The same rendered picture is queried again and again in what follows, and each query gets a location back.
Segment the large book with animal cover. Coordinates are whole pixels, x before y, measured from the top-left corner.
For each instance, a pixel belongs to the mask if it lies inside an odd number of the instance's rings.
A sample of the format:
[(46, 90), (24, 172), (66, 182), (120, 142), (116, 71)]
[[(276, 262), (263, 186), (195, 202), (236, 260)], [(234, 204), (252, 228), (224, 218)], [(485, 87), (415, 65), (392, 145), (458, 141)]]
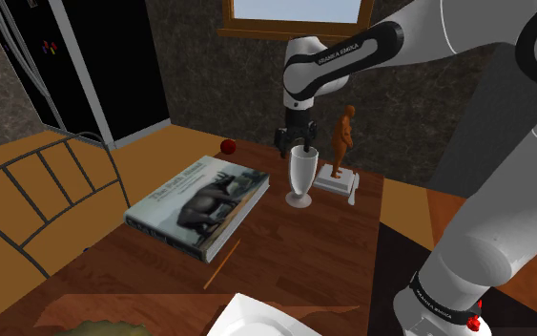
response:
[(209, 263), (270, 186), (268, 173), (204, 156), (124, 213), (124, 222)]

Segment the orange pencil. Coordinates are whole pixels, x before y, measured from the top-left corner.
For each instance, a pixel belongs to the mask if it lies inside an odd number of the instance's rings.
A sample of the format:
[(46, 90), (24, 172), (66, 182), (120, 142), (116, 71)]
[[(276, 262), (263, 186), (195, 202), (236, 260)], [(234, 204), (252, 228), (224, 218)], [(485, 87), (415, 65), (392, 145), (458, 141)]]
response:
[(230, 257), (233, 255), (233, 253), (236, 251), (236, 249), (238, 248), (238, 246), (240, 245), (240, 242), (241, 242), (241, 239), (238, 239), (237, 242), (234, 244), (234, 246), (230, 249), (230, 251), (228, 252), (228, 254), (223, 258), (223, 260), (221, 261), (221, 263), (218, 265), (217, 269), (215, 270), (215, 272), (212, 274), (212, 276), (210, 277), (210, 279), (205, 283), (205, 285), (203, 286), (203, 290), (206, 290), (209, 285), (212, 283), (212, 281), (214, 280), (214, 278), (217, 276), (217, 274), (220, 272), (220, 270), (222, 269), (222, 267), (227, 263), (227, 261), (230, 259)]

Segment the white spoon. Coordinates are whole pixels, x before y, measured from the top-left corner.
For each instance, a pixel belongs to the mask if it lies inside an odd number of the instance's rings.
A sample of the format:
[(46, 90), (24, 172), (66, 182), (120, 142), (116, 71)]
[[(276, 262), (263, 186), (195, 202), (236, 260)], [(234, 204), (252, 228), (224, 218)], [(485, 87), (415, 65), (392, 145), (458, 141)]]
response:
[(354, 175), (354, 179), (353, 179), (353, 184), (352, 184), (352, 187), (351, 187), (351, 191), (350, 191), (350, 194), (349, 194), (349, 197), (348, 197), (348, 204), (349, 205), (355, 205), (355, 202), (356, 202), (356, 191), (359, 187), (359, 183), (360, 183), (360, 174), (359, 173), (356, 173)]

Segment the dark robot stand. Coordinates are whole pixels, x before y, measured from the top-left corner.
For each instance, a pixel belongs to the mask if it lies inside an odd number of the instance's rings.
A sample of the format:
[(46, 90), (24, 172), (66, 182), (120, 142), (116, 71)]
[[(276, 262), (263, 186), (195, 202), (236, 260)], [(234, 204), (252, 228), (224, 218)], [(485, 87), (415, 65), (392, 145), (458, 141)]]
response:
[[(394, 296), (404, 289), (430, 251), (381, 224), (367, 336), (403, 336), (393, 310)], [(496, 288), (482, 298), (483, 318), (493, 336), (537, 336), (537, 312)]]

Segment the black fridge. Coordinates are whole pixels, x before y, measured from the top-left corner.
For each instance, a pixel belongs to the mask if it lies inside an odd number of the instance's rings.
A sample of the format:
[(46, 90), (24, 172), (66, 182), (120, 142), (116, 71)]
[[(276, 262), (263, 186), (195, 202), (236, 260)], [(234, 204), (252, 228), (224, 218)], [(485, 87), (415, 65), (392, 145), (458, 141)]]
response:
[(52, 131), (114, 150), (171, 123), (145, 0), (0, 0), (0, 45)]

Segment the green lumpy thing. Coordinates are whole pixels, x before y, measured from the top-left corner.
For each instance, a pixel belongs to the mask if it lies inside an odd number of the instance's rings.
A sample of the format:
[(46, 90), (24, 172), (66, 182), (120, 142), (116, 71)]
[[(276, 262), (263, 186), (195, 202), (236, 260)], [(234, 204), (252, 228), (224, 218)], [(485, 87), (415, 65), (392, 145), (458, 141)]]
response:
[(84, 321), (72, 329), (59, 331), (54, 336), (153, 336), (145, 325), (133, 325), (124, 321)]

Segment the white flat box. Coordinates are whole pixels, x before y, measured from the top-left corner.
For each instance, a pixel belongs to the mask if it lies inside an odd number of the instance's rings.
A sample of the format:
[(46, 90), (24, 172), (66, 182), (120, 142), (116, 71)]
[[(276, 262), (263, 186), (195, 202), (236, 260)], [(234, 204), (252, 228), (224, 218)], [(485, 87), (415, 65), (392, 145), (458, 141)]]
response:
[(341, 168), (337, 177), (332, 177), (333, 166), (325, 163), (321, 166), (315, 180), (314, 186), (338, 195), (349, 197), (357, 186), (359, 175), (350, 169)]

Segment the brown human figure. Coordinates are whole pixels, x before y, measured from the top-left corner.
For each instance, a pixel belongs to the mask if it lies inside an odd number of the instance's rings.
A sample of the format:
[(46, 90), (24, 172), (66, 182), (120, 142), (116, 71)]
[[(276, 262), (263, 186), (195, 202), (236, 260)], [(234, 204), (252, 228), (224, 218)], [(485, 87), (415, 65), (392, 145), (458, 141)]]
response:
[(333, 170), (331, 177), (334, 179), (339, 179), (341, 177), (341, 161), (346, 153), (348, 147), (353, 147), (353, 140), (350, 135), (351, 126), (350, 120), (355, 115), (355, 107), (352, 105), (346, 105), (344, 107), (343, 114), (339, 117), (335, 131), (332, 135), (331, 146), (335, 153)]

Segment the brown wooden table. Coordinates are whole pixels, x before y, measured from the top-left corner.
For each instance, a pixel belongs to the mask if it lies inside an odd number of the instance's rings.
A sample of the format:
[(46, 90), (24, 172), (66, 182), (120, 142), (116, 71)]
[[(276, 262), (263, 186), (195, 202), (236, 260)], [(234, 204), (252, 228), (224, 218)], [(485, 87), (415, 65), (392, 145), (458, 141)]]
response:
[[(0, 314), (0, 336), (53, 336), (85, 320), (145, 325), (154, 336), (206, 336), (235, 294), (298, 318), (321, 336), (366, 336), (383, 178), (362, 173), (355, 205), (315, 189), (286, 203), (288, 163), (239, 141), (231, 161), (270, 186), (210, 263), (122, 225)], [(206, 290), (223, 258), (240, 245)]]

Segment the wooden framed window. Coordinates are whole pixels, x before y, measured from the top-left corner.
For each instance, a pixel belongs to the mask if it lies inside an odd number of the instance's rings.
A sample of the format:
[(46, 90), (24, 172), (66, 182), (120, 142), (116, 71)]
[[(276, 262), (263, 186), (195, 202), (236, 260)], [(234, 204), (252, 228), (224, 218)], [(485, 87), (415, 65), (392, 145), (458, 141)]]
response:
[(370, 26), (375, 0), (222, 0), (217, 34), (263, 40), (342, 41)]

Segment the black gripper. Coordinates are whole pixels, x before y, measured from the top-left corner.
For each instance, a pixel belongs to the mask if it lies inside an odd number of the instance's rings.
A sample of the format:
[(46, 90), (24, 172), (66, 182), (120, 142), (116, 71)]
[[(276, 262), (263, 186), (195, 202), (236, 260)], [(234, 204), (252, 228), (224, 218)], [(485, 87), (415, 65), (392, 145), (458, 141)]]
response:
[(310, 110), (285, 109), (285, 126), (277, 128), (274, 144), (279, 148), (281, 158), (286, 158), (288, 147), (296, 140), (303, 139), (303, 151), (308, 153), (317, 135), (317, 123), (310, 118)]

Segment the dark metal frame chair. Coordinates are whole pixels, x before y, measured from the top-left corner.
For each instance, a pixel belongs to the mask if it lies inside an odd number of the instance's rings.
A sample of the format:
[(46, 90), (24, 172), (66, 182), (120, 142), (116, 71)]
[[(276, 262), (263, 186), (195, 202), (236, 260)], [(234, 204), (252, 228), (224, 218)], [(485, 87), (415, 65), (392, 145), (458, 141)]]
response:
[[(105, 151), (110, 164), (112, 165), (115, 173), (115, 179), (110, 180), (109, 182), (103, 184), (100, 187), (95, 187), (92, 180), (90, 179), (89, 175), (87, 174), (86, 170), (84, 169), (83, 165), (81, 164), (80, 160), (76, 156), (72, 146), (70, 145), (69, 141), (72, 139), (80, 139), (80, 140), (91, 140), (93, 138), (93, 143), (99, 147), (102, 147)], [(51, 147), (54, 147), (56, 145), (63, 144), (65, 148), (67, 149), (69, 155), (72, 157), (76, 167), (81, 172), (82, 177), (84, 180), (88, 183), (88, 185), (91, 188), (91, 192), (89, 194), (86, 194), (84, 197), (80, 199), (73, 200), (68, 192), (63, 187), (61, 181), (54, 173), (51, 166), (48, 164), (47, 160), (45, 159), (43, 152), (47, 149), (50, 149)], [(65, 207), (63, 210), (61, 210), (56, 215), (52, 216), (51, 218), (47, 218), (44, 213), (39, 209), (37, 204), (34, 202), (34, 200), (29, 196), (27, 191), (24, 189), (24, 187), (19, 183), (17, 178), (13, 175), (13, 173), (10, 171), (9, 167), (13, 165), (14, 163), (31, 157), (31, 156), (37, 156), (41, 162), (41, 164), (44, 166), (44, 168), (47, 170), (48, 174), (50, 175), (52, 181), (55, 183), (59, 191), (64, 196), (65, 200), (68, 203), (68, 206)], [(112, 186), (113, 184), (118, 184), (120, 186), (123, 198), (125, 200), (125, 203), (128, 208), (131, 207), (131, 203), (129, 201), (125, 185), (123, 183), (122, 177), (119, 174), (117, 165), (114, 161), (114, 158), (111, 154), (111, 150), (109, 146), (105, 143), (102, 136), (99, 136), (93, 132), (80, 132), (77, 134), (73, 134), (70, 136), (65, 136), (63, 138), (60, 138), (54, 142), (51, 142), (47, 145), (40, 146), (34, 150), (28, 151), (27, 153), (20, 155), (18, 157), (12, 158), (2, 164), (0, 164), (0, 172), (2, 172), (8, 180), (12, 183), (12, 185), (17, 189), (17, 191), (21, 194), (21, 196), (24, 198), (24, 200), (27, 202), (27, 204), (31, 207), (31, 209), (34, 211), (34, 213), (38, 216), (38, 218), (43, 221), (43, 224), (39, 226), (34, 232), (32, 232), (22, 243), (18, 244), (15, 240), (13, 240), (9, 235), (7, 235), (2, 229), (0, 229), (0, 238), (5, 241), (12, 249), (17, 251), (23, 258), (25, 258), (45, 279), (48, 279), (51, 275), (47, 272), (47, 270), (25, 249), (25, 247), (34, 239), (36, 238), (44, 229), (49, 227), (53, 222), (55, 222), (57, 219), (59, 219), (62, 215), (66, 214), (70, 210), (72, 210), (75, 206), (82, 203), (84, 200), (87, 200), (97, 193), (105, 190), (106, 188)]]

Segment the white footed glass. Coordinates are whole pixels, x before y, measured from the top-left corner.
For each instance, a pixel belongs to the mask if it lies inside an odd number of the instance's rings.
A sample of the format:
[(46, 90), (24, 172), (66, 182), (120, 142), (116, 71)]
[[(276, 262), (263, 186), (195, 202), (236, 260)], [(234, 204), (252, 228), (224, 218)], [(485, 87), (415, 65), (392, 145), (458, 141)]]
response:
[(288, 170), (291, 191), (285, 197), (290, 206), (306, 208), (311, 204), (308, 191), (313, 185), (318, 160), (319, 152), (314, 147), (305, 149), (303, 145), (297, 145), (291, 149)]

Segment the white plate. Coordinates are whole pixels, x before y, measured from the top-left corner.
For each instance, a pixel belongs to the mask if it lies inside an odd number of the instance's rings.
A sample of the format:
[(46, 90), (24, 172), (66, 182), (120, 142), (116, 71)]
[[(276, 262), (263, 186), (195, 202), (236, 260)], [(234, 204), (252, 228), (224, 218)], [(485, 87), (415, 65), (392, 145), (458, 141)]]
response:
[(220, 313), (206, 336), (321, 335), (281, 310), (237, 293)]

